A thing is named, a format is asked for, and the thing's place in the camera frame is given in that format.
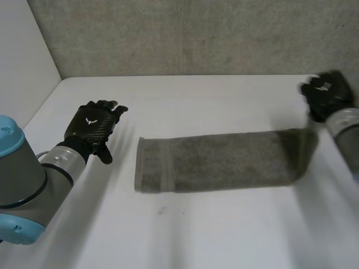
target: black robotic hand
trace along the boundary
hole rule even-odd
[[[90,154],[99,156],[105,164],[112,163],[112,156],[106,142],[113,133],[120,116],[128,111],[125,106],[117,106],[116,101],[90,101],[79,107],[65,132],[65,140],[60,146],[68,146],[88,160]]]
[[[300,88],[316,122],[324,122],[333,113],[354,107],[353,92],[340,71],[321,73]]]

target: gray towel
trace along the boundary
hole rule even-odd
[[[305,172],[316,145],[316,133],[306,128],[140,138],[135,189],[203,192],[290,185]]]

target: logo on robotic hand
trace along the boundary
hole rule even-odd
[[[325,82],[322,87],[315,87],[315,88],[320,91],[329,91],[330,87],[331,87],[331,84]]]
[[[86,119],[86,121],[87,121],[88,125],[91,125],[91,124],[93,124],[93,123],[97,122],[97,120],[94,120],[94,121],[92,122],[92,121],[90,121],[90,120],[89,120],[89,119],[87,119],[87,118],[85,118],[85,119]]]

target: white tabletop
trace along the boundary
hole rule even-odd
[[[359,186],[328,133],[291,187],[190,194],[134,191],[139,137],[256,132],[305,124],[306,76],[70,78],[25,128],[49,150],[89,100],[129,107],[112,165],[88,167],[40,240],[0,244],[0,268],[358,268]]]

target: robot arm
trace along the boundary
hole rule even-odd
[[[348,82],[339,71],[321,73],[301,85],[301,92],[310,108],[309,117],[324,123],[354,180],[359,180],[359,108]]]
[[[97,155],[105,164],[112,162],[105,143],[128,110],[116,106],[115,101],[81,106],[65,140],[41,163],[15,121],[0,117],[0,240],[35,243],[84,171],[89,156]]]

